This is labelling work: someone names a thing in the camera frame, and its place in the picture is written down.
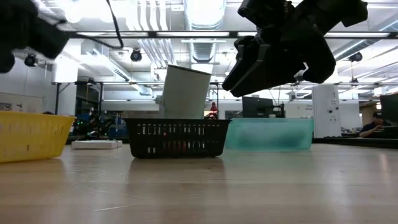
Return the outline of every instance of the table surface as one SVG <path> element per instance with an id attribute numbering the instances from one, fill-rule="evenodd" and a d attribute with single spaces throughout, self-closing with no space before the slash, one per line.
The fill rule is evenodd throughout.
<path id="1" fill-rule="evenodd" d="M 314 144 L 305 152 L 225 151 L 133 159 L 65 148 L 0 164 L 0 222 L 398 223 L 398 151 Z"/>

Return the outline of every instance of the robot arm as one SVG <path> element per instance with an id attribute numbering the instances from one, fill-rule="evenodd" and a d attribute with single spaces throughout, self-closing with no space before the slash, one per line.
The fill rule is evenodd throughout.
<path id="1" fill-rule="evenodd" d="M 368 19 L 361 0 L 303 0 L 297 7 L 285 0 L 244 0 L 238 14 L 257 26 L 257 35 L 234 44 L 237 62 L 223 83 L 240 97 L 303 79 L 323 83 L 333 74 L 335 58 L 323 37 L 339 22 L 352 26 Z"/>
<path id="2" fill-rule="evenodd" d="M 111 11 L 120 46 L 109 45 L 81 34 L 73 37 L 90 39 L 112 49 L 122 49 L 124 45 L 111 3 L 109 0 L 104 1 Z M 30 47 L 47 58 L 57 58 L 72 36 L 57 27 L 66 20 L 53 19 L 60 22 L 50 24 L 41 19 L 37 6 L 31 0 L 0 0 L 0 73 L 7 73 L 13 68 L 15 58 L 12 51 L 15 49 Z"/>

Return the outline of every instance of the translucent plastic bin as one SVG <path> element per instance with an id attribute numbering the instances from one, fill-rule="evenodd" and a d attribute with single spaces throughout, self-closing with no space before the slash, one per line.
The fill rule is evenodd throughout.
<path id="1" fill-rule="evenodd" d="M 226 148 L 262 151 L 309 150 L 313 119 L 237 118 L 228 128 Z"/>
<path id="2" fill-rule="evenodd" d="M 70 116 L 0 111 L 0 162 L 60 156 L 74 120 Z"/>

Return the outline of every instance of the white tray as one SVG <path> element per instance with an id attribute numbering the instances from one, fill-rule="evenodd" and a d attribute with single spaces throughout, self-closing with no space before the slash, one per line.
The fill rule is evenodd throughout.
<path id="1" fill-rule="evenodd" d="M 121 147 L 122 141 L 112 140 L 91 140 L 91 141 L 74 141 L 72 149 L 116 149 Z"/>

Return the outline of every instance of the white machine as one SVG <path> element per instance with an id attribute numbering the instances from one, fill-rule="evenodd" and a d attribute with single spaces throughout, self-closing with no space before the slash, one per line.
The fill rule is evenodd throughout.
<path id="1" fill-rule="evenodd" d="M 211 74 L 169 65 L 159 103 L 160 117 L 203 119 Z"/>
<path id="2" fill-rule="evenodd" d="M 341 137 L 338 86 L 318 85 L 312 88 L 314 137 Z"/>
<path id="3" fill-rule="evenodd" d="M 89 141 L 74 141 L 72 142 L 72 149 L 116 149 L 122 147 L 123 142 L 117 140 L 89 140 Z"/>

